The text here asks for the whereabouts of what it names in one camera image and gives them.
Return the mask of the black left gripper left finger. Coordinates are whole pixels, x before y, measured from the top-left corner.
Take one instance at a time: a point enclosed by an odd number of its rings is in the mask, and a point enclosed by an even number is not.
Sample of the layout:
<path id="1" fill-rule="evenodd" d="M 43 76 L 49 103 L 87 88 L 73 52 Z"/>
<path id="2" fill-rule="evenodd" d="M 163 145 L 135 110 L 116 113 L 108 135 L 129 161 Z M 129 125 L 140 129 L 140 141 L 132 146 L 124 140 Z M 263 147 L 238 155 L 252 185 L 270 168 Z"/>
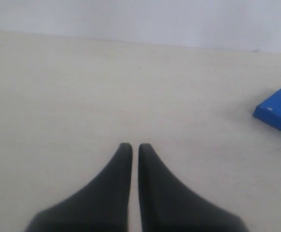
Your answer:
<path id="1" fill-rule="evenodd" d="M 28 232 L 126 232 L 133 149 L 121 143 L 112 159 L 80 191 L 39 212 Z"/>

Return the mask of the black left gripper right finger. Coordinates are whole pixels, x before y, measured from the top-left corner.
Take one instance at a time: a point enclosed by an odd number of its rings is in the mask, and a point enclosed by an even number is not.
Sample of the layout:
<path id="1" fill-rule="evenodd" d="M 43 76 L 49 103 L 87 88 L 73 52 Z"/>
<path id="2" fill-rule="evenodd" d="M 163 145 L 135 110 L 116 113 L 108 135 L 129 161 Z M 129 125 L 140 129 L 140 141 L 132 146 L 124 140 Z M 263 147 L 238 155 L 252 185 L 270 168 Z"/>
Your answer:
<path id="1" fill-rule="evenodd" d="M 144 232 L 247 232 L 243 220 L 191 191 L 151 144 L 138 150 L 138 194 Z"/>

